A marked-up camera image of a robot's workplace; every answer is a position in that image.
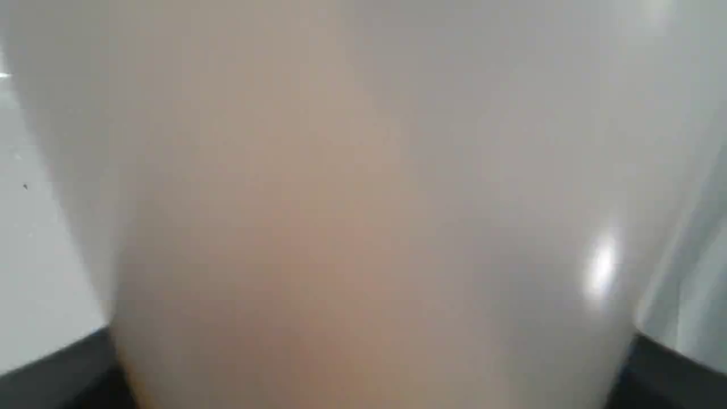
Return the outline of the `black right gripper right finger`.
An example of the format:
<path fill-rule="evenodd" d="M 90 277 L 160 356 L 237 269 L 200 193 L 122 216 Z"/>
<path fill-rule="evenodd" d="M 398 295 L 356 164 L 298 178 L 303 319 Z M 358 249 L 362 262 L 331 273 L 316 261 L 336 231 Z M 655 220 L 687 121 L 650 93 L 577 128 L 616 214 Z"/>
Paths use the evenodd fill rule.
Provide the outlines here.
<path fill-rule="evenodd" d="M 605 407 L 725 408 L 725 374 L 636 332 Z"/>

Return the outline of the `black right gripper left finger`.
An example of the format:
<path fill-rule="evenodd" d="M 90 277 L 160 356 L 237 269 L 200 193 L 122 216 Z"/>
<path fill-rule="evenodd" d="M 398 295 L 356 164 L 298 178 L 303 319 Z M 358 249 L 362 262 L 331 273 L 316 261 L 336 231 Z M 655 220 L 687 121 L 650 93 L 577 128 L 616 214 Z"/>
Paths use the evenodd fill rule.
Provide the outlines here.
<path fill-rule="evenodd" d="M 107 328 L 2 375 L 2 408 L 135 408 Z"/>

